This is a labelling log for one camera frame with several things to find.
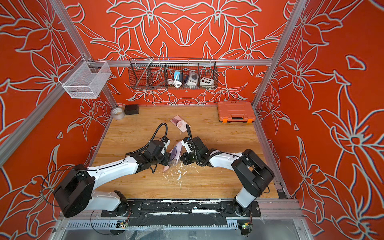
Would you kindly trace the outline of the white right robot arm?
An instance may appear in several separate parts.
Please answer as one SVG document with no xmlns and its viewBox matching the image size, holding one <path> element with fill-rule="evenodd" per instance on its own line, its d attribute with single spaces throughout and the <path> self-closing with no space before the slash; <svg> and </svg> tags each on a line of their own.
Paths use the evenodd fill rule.
<svg viewBox="0 0 384 240">
<path fill-rule="evenodd" d="M 269 188 L 275 178 L 271 168 L 250 149 L 242 153 L 208 149 L 199 137 L 184 138 L 182 146 L 186 150 L 181 157 L 184 165 L 196 163 L 200 167 L 223 168 L 235 172 L 243 186 L 234 198 L 238 211 L 246 210 Z"/>
</svg>

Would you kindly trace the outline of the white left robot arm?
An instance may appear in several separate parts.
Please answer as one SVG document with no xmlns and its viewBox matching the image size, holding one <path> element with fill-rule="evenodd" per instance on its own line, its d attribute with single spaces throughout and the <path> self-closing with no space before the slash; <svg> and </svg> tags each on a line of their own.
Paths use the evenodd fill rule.
<svg viewBox="0 0 384 240">
<path fill-rule="evenodd" d="M 126 197 L 120 191 L 101 192 L 98 187 L 124 176 L 144 170 L 155 171 L 157 165 L 167 165 L 171 141 L 164 137 L 152 140 L 141 152 L 129 154 L 124 159 L 98 167 L 76 165 L 54 190 L 54 198 L 64 217 L 71 218 L 83 211 L 108 211 L 118 217 L 130 210 Z"/>
</svg>

